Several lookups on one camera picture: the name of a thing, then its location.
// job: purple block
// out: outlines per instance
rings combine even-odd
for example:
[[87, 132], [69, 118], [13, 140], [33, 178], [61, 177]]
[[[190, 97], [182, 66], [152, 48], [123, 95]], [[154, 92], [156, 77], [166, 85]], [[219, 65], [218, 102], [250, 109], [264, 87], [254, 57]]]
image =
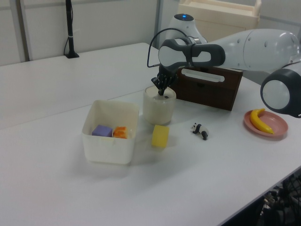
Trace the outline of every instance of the purple block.
[[101, 137], [112, 137], [113, 129], [107, 126], [98, 125], [95, 130], [93, 130], [93, 136], [101, 136]]

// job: pink plate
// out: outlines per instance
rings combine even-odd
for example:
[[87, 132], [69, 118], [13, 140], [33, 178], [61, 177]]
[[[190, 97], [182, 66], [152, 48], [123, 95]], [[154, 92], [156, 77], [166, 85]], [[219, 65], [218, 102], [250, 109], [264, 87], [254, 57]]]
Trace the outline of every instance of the pink plate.
[[273, 129], [274, 134], [262, 132], [262, 131], [258, 130], [251, 123], [250, 114], [251, 114], [251, 111], [248, 111], [245, 114], [244, 122], [245, 122], [246, 126], [248, 128], [250, 128], [252, 131], [254, 131], [255, 133], [258, 133], [260, 135], [267, 136], [267, 137], [278, 137], [278, 136], [284, 135], [288, 130], [288, 125], [287, 125], [286, 121], [284, 121], [284, 119], [282, 119], [281, 117], [279, 117], [278, 115], [276, 115], [272, 112], [264, 111], [264, 112], [260, 113], [259, 118]]

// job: brown wooden box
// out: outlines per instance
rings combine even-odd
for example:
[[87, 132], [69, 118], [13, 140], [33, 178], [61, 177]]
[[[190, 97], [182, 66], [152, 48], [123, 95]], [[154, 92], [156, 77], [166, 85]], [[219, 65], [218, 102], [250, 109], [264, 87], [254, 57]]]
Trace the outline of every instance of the brown wooden box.
[[194, 71], [221, 75], [223, 82], [206, 81], [182, 74], [177, 71], [178, 81], [170, 86], [177, 95], [177, 99], [190, 101], [202, 105], [232, 110], [238, 87], [243, 75], [242, 71], [217, 67], [187, 68]]

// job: white cup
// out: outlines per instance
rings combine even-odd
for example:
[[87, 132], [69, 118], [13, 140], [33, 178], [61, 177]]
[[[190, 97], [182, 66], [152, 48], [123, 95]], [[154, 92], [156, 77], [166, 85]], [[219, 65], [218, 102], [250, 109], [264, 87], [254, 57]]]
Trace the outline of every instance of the white cup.
[[169, 87], [164, 95], [158, 94], [158, 89], [151, 86], [145, 89], [143, 94], [143, 116], [153, 125], [165, 125], [171, 121], [176, 93]]

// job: white wall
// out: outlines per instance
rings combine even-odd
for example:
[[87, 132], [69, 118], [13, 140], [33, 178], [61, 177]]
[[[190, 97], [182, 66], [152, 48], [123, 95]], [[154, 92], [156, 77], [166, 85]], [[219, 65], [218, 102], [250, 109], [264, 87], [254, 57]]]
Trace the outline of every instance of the white wall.
[[[72, 0], [77, 53], [139, 42], [156, 30], [157, 0]], [[61, 56], [68, 37], [65, 0], [23, 0], [31, 60]]]
[[[237, 4], [254, 6], [256, 0], [222, 0]], [[177, 14], [180, 0], [162, 0], [158, 30], [168, 27], [170, 19]], [[300, 0], [262, 0], [260, 22], [258, 28], [273, 28], [294, 33], [301, 40], [301, 2]], [[162, 34], [158, 45], [161, 45], [165, 36]], [[244, 72], [244, 76], [261, 84], [268, 76], [265, 72]]]
[[24, 61], [16, 5], [0, 1], [0, 66]]

